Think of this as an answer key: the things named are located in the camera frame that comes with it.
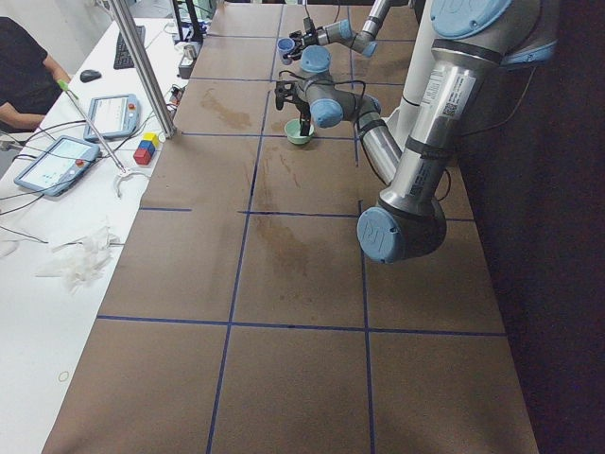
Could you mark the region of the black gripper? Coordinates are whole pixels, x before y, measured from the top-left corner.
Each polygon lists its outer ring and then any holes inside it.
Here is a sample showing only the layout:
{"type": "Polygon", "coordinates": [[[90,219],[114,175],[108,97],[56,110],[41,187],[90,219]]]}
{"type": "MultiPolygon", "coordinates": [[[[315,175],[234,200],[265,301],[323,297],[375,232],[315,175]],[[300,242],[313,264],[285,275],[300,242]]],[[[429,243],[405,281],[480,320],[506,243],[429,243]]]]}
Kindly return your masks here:
{"type": "Polygon", "coordinates": [[[309,136],[311,130],[310,105],[306,100],[299,97],[295,104],[300,113],[300,136],[309,136]]]}
{"type": "Polygon", "coordinates": [[[311,45],[319,45],[319,32],[313,28],[311,30],[295,31],[288,35],[294,42],[294,48],[288,53],[292,60],[299,60],[305,48],[311,45]]]}

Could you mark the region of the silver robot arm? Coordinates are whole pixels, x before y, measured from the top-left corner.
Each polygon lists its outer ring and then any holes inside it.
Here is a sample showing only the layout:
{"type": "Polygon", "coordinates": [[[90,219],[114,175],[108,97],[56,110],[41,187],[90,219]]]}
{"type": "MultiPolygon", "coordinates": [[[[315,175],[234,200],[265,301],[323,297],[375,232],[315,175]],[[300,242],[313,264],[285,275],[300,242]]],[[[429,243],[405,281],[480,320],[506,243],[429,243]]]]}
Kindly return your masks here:
{"type": "Polygon", "coordinates": [[[372,55],[390,7],[375,2],[360,31],[345,20],[307,24],[281,49],[282,60],[298,61],[302,70],[293,96],[304,122],[320,128],[353,123],[385,184],[356,227],[364,253],[381,263],[424,256],[442,244],[446,222],[435,192],[459,123],[491,72],[553,56],[560,16],[556,1],[426,2],[400,106],[383,117],[372,96],[336,87],[328,45],[372,55]]]}
{"type": "Polygon", "coordinates": [[[376,37],[384,24],[393,1],[374,1],[371,11],[360,31],[354,31],[348,19],[343,19],[326,26],[315,26],[308,10],[303,18],[304,30],[292,32],[285,38],[285,47],[278,46],[286,64],[297,61],[303,51],[312,46],[342,44],[354,52],[371,57],[377,46],[376,37]]]}

